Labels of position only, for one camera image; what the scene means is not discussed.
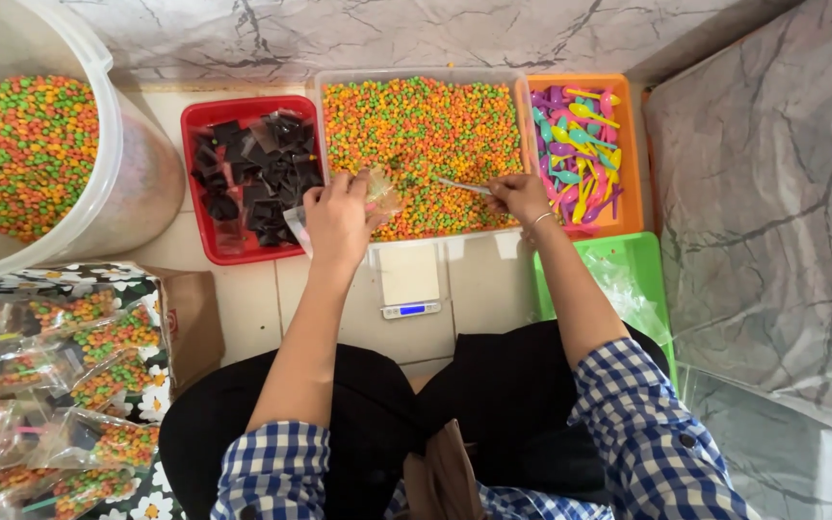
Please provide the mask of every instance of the bracelet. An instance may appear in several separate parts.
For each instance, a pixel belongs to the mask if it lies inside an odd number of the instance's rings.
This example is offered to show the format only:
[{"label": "bracelet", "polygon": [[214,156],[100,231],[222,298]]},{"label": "bracelet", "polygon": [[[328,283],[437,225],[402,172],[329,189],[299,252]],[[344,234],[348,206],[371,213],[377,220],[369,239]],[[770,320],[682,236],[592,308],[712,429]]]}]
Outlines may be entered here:
[{"label": "bracelet", "polygon": [[540,216],[540,217],[538,217],[537,219],[534,219],[534,222],[532,222],[532,224],[529,226],[529,228],[534,228],[534,225],[535,225],[535,224],[537,224],[539,220],[544,219],[544,218],[545,218],[545,217],[547,217],[548,215],[554,215],[554,216],[556,216],[557,214],[556,214],[556,213],[554,213],[553,211],[549,211],[549,212],[545,213],[544,215],[541,215],[541,216]]}]

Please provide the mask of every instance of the person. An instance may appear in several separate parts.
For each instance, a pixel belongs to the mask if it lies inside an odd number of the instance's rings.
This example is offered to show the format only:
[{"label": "person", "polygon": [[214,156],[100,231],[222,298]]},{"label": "person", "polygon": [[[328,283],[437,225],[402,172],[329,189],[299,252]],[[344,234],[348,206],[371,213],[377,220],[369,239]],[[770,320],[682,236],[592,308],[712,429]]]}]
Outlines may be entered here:
[{"label": "person", "polygon": [[[537,176],[491,180],[486,203],[511,213],[533,239],[556,325],[459,336],[443,370],[455,378],[433,390],[439,373],[419,393],[399,388],[402,376],[383,356],[337,346],[352,277],[383,221],[365,218],[367,183],[367,174],[340,173],[304,195],[314,256],[280,348],[219,370],[173,403],[160,455],[189,517],[759,517],[733,490],[708,430],[676,399],[658,367],[662,353],[645,353],[639,341],[650,340],[618,318],[589,275]],[[506,372],[479,379],[500,356]],[[512,384],[523,371],[530,375]],[[550,381],[547,390],[539,378]],[[547,395],[512,397],[529,387]],[[429,404],[419,402],[433,392]],[[462,394],[470,397],[459,402]],[[547,408],[567,399],[560,428],[552,421],[543,434],[542,417],[555,415]],[[586,467],[595,468],[605,500],[579,485],[589,470],[566,471],[577,455],[565,452],[587,442]]]}]

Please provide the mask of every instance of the hand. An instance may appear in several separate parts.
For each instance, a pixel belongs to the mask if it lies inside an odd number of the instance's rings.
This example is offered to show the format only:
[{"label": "hand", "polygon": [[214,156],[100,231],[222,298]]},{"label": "hand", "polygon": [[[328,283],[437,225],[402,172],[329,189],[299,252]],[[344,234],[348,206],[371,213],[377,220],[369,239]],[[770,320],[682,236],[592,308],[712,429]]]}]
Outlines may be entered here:
[{"label": "hand", "polygon": [[487,186],[493,195],[486,204],[497,213],[511,213],[523,226],[549,213],[545,184],[537,175],[507,175],[491,179]]},{"label": "hand", "polygon": [[341,172],[329,186],[310,188],[303,195],[315,266],[332,267],[343,276],[351,276],[362,263],[371,232],[387,221],[384,215],[365,221],[370,177],[367,171],[354,178]]}]

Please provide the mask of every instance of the marble pattern surface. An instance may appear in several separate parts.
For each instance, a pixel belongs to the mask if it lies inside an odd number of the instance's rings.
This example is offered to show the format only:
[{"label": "marble pattern surface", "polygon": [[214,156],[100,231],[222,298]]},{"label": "marble pattern surface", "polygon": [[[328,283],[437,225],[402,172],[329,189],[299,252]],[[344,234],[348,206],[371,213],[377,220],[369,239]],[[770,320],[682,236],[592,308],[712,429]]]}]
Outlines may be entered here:
[{"label": "marble pattern surface", "polygon": [[759,514],[832,519],[832,428],[696,370],[679,382]]},{"label": "marble pattern surface", "polygon": [[719,13],[749,30],[799,0],[59,1],[108,45],[121,79],[258,81],[448,62],[626,71]]},{"label": "marble pattern surface", "polygon": [[676,359],[832,425],[832,0],[645,107]]}]

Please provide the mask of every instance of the orange tray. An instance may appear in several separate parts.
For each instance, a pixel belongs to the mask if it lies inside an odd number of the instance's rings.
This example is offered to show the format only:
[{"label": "orange tray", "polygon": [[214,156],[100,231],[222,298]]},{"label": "orange tray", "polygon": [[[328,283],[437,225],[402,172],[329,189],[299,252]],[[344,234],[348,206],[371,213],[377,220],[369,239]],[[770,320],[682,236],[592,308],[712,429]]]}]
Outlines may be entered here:
[{"label": "orange tray", "polygon": [[584,89],[612,87],[612,92],[621,99],[621,104],[614,107],[615,121],[621,125],[618,129],[618,148],[621,149],[618,179],[625,190],[624,194],[618,195],[618,218],[612,219],[612,207],[606,207],[594,222],[600,226],[595,235],[568,231],[568,236],[572,239],[592,239],[643,231],[641,172],[638,170],[638,145],[628,79],[621,74],[540,74],[529,76],[528,80],[529,88],[534,91],[543,91],[552,85],[577,85]]}]

